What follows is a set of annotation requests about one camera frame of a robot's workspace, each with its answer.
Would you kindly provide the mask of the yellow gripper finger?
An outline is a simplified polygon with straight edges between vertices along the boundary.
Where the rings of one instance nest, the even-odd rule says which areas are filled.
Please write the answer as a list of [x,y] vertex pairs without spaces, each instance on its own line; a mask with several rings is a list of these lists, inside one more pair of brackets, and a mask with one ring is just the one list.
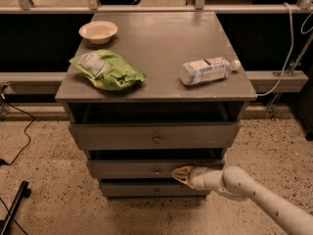
[[192,185],[189,179],[192,169],[193,167],[191,165],[184,165],[184,166],[175,168],[171,172],[171,175],[174,179],[176,179],[180,183],[183,183],[190,188],[194,188],[194,186]]

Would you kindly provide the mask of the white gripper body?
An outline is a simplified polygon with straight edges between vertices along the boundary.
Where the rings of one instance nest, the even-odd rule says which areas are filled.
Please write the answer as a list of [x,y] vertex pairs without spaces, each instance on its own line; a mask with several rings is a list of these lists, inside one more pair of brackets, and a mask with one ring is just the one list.
[[196,190],[224,191],[223,171],[205,166],[196,166],[189,175],[189,183]]

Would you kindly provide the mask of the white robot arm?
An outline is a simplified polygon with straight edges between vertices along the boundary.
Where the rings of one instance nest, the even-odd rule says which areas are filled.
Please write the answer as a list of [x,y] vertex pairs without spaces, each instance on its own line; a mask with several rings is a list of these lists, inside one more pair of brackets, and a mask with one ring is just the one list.
[[172,177],[195,190],[211,190],[228,199],[255,202],[288,235],[313,235],[313,216],[257,183],[238,166],[223,169],[185,165]]

